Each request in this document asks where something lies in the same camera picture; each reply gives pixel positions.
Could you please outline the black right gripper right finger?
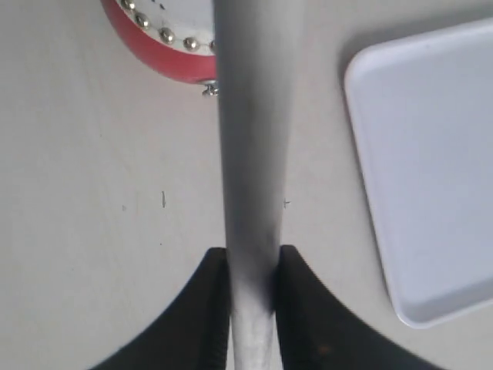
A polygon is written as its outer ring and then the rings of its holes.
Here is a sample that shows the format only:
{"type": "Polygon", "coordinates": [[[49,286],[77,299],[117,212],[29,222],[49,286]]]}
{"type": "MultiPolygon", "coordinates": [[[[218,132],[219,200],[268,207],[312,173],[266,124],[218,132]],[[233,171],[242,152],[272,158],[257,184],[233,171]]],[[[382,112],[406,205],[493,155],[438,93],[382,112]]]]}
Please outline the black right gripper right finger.
{"type": "Polygon", "coordinates": [[[283,245],[275,311],[285,369],[433,369],[344,306],[292,245],[283,245]]]}

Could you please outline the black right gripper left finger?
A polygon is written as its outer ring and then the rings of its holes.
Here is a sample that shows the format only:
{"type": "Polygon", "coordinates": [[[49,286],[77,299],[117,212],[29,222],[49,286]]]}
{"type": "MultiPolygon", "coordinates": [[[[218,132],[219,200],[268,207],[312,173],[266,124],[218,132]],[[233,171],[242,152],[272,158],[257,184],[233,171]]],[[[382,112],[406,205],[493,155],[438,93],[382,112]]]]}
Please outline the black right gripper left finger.
{"type": "Polygon", "coordinates": [[[96,369],[225,369],[230,333],[226,250],[212,247],[169,307],[96,369]]]}

